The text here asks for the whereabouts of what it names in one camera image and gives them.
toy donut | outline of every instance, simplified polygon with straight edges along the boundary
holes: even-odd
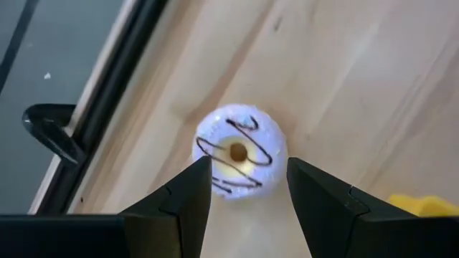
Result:
[[[208,114],[197,127],[193,160],[212,158],[212,190],[226,199],[262,196],[285,177],[285,136],[255,106],[231,104]]]

black plastic frame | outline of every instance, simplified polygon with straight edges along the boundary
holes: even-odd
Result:
[[[115,44],[92,99],[72,139],[86,159],[76,167],[57,167],[37,209],[37,214],[65,214],[81,184],[87,167],[140,60],[168,0],[138,0]]]

donut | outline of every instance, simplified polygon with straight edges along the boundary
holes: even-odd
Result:
[[[192,157],[212,158],[212,190],[226,199],[263,196],[285,177],[285,136],[255,106],[230,104],[197,126]]]

wooden surface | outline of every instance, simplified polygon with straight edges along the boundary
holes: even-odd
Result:
[[[290,156],[381,199],[459,204],[458,18],[456,0],[180,1],[75,212],[117,212],[167,182],[199,121],[231,102],[269,113]],[[202,257],[307,256],[285,182],[264,199],[212,199]]]

donut hole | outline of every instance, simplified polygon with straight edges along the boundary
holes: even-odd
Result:
[[[248,157],[248,151],[241,143],[233,143],[229,147],[229,151],[229,156],[234,162],[243,162]]]

